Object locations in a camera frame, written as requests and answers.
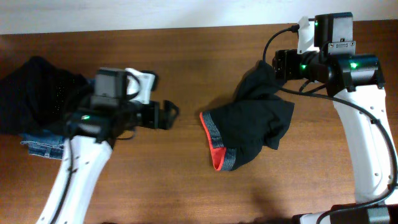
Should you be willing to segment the black leggings with red waistband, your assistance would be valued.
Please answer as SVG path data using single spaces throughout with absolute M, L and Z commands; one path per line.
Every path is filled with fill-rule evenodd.
M 200 113 L 211 161 L 217 171 L 251 162 L 264 146 L 278 149 L 289 129 L 295 104 L 276 93 L 274 69 L 260 60 L 239 84 L 232 102 Z

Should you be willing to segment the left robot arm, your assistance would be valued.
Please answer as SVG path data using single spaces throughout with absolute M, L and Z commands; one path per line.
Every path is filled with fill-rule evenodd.
M 101 171 L 116 141 L 136 128 L 170 129 L 179 108 L 152 101 L 158 75 L 133 68 L 100 68 L 74 92 L 62 113 L 62 162 L 38 223 L 83 223 Z

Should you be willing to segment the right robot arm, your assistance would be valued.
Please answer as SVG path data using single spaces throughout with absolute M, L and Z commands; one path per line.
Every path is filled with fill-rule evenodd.
M 278 80 L 319 83 L 343 124 L 354 172 L 355 201 L 294 223 L 396 223 L 397 153 L 386 113 L 385 79 L 379 59 L 357 54 L 350 12 L 302 17 L 290 28 L 295 50 L 278 50 Z

